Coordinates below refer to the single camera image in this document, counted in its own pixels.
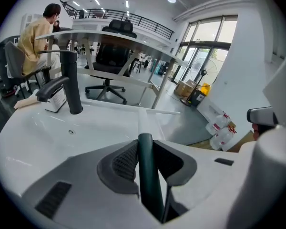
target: white desk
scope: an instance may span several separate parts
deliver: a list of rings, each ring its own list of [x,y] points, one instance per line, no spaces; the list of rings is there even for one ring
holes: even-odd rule
[[[154,93],[156,94],[156,99],[152,105],[152,108],[156,107],[156,105],[157,105],[157,103],[158,103],[158,101],[159,101],[159,99],[163,93],[164,86],[167,82],[168,76],[171,73],[173,65],[178,64],[178,65],[182,65],[185,67],[189,67],[188,64],[184,63],[182,60],[178,59],[177,57],[175,57],[169,53],[166,53],[162,49],[151,46],[151,45],[149,45],[143,41],[140,41],[138,39],[128,37],[128,36],[124,36],[124,35],[117,34],[117,33],[111,33],[111,32],[105,32],[105,31],[91,31],[91,30],[74,30],[74,31],[61,31],[61,32],[50,33],[47,35],[36,37],[36,40],[38,40],[38,39],[48,39],[49,40],[48,50],[52,49],[54,39],[64,40],[64,41],[71,40],[71,50],[72,51],[74,51],[74,42],[75,41],[78,41],[80,44],[84,44],[89,69],[78,68],[77,73],[87,74],[87,75],[92,75],[92,76],[97,76],[97,77],[103,77],[103,78],[108,78],[111,80],[118,80],[118,81],[132,83],[132,84],[139,85],[139,86],[144,86],[145,89],[144,89],[144,91],[141,95],[141,98],[139,100],[139,105],[140,105],[141,100],[143,98],[143,95],[146,91],[146,88],[151,88],[154,91]],[[123,47],[126,47],[126,48],[133,50],[134,53],[130,56],[129,60],[126,62],[126,64],[123,66],[123,68],[120,70],[120,72],[118,74],[112,74],[112,73],[108,73],[108,72],[97,71],[97,70],[94,70],[93,63],[91,60],[91,54],[89,51],[89,42],[90,43],[100,42],[100,43],[106,43],[106,44],[114,44],[117,46],[123,46]],[[131,62],[135,58],[137,58],[138,54],[141,52],[157,59],[156,64],[158,64],[159,60],[169,62],[167,72],[163,78],[163,81],[162,81],[160,87],[156,86],[151,81],[151,78],[153,76],[153,73],[154,73],[156,67],[154,67],[153,72],[150,75],[147,82],[142,82],[139,80],[132,79],[130,77],[123,76],[123,74],[128,69]],[[47,60],[47,65],[50,65],[50,64],[51,64],[51,53],[48,54],[48,60]],[[61,69],[55,69],[52,73],[54,74],[54,73],[58,73],[60,71],[61,71]]]

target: black faucet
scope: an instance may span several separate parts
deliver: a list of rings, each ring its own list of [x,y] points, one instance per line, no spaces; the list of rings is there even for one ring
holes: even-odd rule
[[[61,53],[61,77],[46,83],[37,93],[37,100],[47,102],[52,93],[61,85],[65,89],[70,113],[77,115],[82,111],[82,104],[77,83],[77,53],[68,50],[40,51],[39,53],[60,52]]]

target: yellow shirt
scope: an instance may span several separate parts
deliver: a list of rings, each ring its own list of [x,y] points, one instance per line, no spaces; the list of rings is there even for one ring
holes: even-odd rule
[[[45,17],[29,24],[20,36],[18,47],[24,52],[25,59],[22,66],[22,74],[27,75],[33,72],[40,59],[39,51],[44,50],[47,40],[35,40],[36,37],[48,34],[50,23]]]

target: black hair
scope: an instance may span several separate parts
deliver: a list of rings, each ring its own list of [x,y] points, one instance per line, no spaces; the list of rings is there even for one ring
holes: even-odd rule
[[[45,9],[44,9],[44,12],[43,12],[43,17],[46,17],[46,18],[50,18],[52,17],[53,15],[59,15],[61,12],[61,7],[59,4],[56,4],[56,3],[50,3]]]
[[[58,22],[58,25],[54,26],[54,24],[53,24],[53,31],[52,32],[59,32],[59,31],[61,31],[61,28],[59,27],[59,21],[55,21],[55,22]]]

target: chair base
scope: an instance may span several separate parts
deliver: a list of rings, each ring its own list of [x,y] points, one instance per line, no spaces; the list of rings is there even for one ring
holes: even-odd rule
[[[122,92],[125,92],[126,91],[125,88],[122,87],[122,86],[110,85],[110,80],[109,79],[105,79],[103,85],[87,86],[87,87],[85,87],[85,92],[89,93],[89,91],[91,89],[99,89],[99,90],[102,89],[101,93],[98,95],[96,100],[100,100],[105,95],[106,92],[111,92],[114,95],[118,96],[119,98],[122,98],[123,99],[123,104],[127,104],[126,99],[115,90],[115,89],[122,89]]]

